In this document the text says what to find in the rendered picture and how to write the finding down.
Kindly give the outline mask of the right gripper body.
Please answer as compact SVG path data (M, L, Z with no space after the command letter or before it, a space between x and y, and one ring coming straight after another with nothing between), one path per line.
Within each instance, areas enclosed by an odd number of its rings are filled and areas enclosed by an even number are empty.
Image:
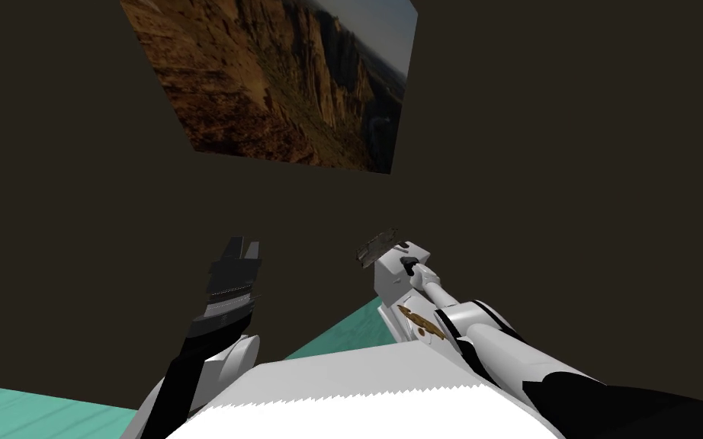
M356 250L355 259L361 268L368 268L398 243L397 231L396 228L389 228Z

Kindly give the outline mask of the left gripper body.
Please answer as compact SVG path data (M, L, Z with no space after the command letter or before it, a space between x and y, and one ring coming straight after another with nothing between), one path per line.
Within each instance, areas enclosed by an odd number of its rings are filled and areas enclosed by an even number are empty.
M262 265L260 258L221 258L209 270L209 294L204 318L210 319L245 306L253 306L254 283Z

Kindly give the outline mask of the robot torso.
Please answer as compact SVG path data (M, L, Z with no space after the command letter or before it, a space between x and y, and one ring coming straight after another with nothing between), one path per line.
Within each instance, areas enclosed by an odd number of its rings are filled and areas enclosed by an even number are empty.
M419 341L258 365L168 439L564 439Z

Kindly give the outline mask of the canyon landscape wall picture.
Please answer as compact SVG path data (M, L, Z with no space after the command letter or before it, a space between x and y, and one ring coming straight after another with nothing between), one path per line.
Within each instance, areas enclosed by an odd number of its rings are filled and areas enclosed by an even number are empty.
M119 0L194 150L388 174L407 74L331 0Z

